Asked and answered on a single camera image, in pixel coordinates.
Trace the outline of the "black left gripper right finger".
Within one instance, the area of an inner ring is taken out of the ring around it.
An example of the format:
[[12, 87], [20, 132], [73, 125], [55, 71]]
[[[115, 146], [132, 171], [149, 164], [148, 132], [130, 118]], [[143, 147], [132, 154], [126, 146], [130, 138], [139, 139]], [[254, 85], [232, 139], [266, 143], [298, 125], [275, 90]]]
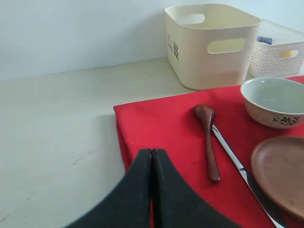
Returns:
[[164, 149], [152, 150], [155, 228], [238, 228], [203, 200], [179, 174]]

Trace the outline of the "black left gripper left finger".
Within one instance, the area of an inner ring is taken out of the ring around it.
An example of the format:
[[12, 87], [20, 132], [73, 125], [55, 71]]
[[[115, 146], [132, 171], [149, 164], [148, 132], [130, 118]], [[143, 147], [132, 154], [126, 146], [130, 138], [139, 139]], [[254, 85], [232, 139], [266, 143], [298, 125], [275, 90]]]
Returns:
[[68, 228], [148, 228], [152, 151], [142, 149], [112, 191]]

